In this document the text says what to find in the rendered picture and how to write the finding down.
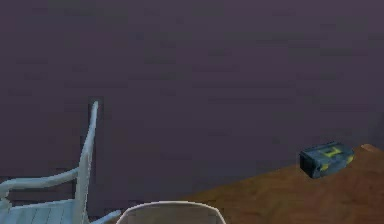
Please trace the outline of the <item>beige round-backed chair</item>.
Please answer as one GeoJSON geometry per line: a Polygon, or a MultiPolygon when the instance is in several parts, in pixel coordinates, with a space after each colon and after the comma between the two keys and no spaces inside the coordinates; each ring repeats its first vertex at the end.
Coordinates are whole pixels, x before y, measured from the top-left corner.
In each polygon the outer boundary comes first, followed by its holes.
{"type": "Polygon", "coordinates": [[[220,211],[204,203],[158,201],[128,208],[116,224],[227,224],[220,211]]]}

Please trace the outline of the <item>dark grey box yellow marks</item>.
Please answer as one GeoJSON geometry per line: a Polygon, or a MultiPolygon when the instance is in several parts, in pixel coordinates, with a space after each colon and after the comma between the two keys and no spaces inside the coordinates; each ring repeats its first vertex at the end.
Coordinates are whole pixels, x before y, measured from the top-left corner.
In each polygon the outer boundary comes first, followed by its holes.
{"type": "Polygon", "coordinates": [[[312,179],[332,175],[346,168],[354,159],[352,147],[333,141],[299,153],[300,168],[312,179]]]}

